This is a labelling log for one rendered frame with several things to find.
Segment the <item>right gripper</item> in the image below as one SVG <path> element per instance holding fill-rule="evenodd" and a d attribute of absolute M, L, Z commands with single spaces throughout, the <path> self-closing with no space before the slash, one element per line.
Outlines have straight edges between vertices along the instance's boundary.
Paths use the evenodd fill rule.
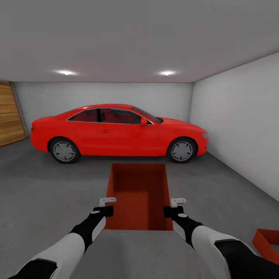
<path fill-rule="evenodd" d="M 175 211 L 183 212 L 183 207 L 182 206 L 177 206 L 177 208 L 172 208 L 170 206 L 164 207 L 164 217 L 172 219 L 172 215 Z"/>

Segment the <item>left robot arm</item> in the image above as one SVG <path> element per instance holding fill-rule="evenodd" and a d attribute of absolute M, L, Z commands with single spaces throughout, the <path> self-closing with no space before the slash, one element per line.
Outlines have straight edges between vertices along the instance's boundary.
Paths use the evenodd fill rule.
<path fill-rule="evenodd" d="M 8 279 L 69 279 L 88 246 L 104 229 L 106 217 L 114 215 L 114 207 L 106 204 L 115 202 L 115 197 L 101 198 L 88 218 Z"/>

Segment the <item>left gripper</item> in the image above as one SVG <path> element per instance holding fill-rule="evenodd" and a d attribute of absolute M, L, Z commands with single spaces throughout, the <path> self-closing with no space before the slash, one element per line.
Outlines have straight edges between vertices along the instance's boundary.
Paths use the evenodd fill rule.
<path fill-rule="evenodd" d="M 96 207 L 93 210 L 104 210 L 106 213 L 106 217 L 112 217 L 114 215 L 114 207 L 113 206 L 106 206 L 103 208 Z"/>

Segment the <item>storage box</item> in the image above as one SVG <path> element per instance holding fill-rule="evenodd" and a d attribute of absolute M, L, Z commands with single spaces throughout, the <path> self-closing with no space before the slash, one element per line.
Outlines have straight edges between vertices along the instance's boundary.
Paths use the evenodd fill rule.
<path fill-rule="evenodd" d="M 171 206 L 165 164 L 112 164 L 106 198 L 114 215 L 104 229 L 173 231 L 164 207 Z"/>
<path fill-rule="evenodd" d="M 279 245 L 279 231 L 257 229 L 252 241 L 262 258 L 279 265 L 279 255 L 271 245 Z"/>

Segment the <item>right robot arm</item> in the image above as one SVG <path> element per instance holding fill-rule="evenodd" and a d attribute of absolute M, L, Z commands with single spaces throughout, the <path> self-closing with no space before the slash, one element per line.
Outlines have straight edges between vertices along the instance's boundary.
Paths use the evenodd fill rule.
<path fill-rule="evenodd" d="M 193 247 L 216 279 L 279 279 L 279 265 L 257 256 L 239 239 L 190 219 L 179 203 L 186 199 L 171 199 L 164 217 L 172 219 L 174 231 Z"/>

